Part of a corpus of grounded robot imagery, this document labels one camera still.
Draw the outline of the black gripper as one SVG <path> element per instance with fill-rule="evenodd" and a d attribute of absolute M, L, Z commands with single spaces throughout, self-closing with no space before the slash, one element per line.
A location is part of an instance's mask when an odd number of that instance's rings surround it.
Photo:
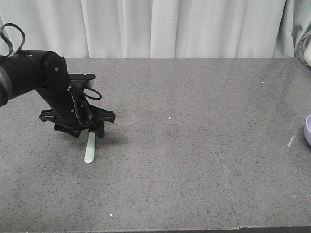
<path fill-rule="evenodd" d="M 88 129 L 98 138 L 104 137 L 104 122 L 114 123 L 115 114 L 91 105 L 87 97 L 99 100 L 102 96 L 91 97 L 84 93 L 90 88 L 94 74 L 50 74 L 43 78 L 43 85 L 36 89 L 44 101 L 51 107 L 43 110 L 39 118 L 54 123 L 54 130 L 78 138 L 81 131 Z"/>

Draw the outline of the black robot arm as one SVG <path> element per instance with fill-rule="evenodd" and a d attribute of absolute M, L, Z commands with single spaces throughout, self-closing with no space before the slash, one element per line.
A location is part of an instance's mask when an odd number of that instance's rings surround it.
<path fill-rule="evenodd" d="M 54 129 L 75 138 L 89 130 L 104 136 L 104 122 L 114 123 L 112 111 L 95 107 L 84 93 L 90 90 L 94 74 L 69 74 L 65 58 L 52 51 L 23 50 L 0 60 L 0 104 L 36 90 L 51 107 L 39 118 Z"/>

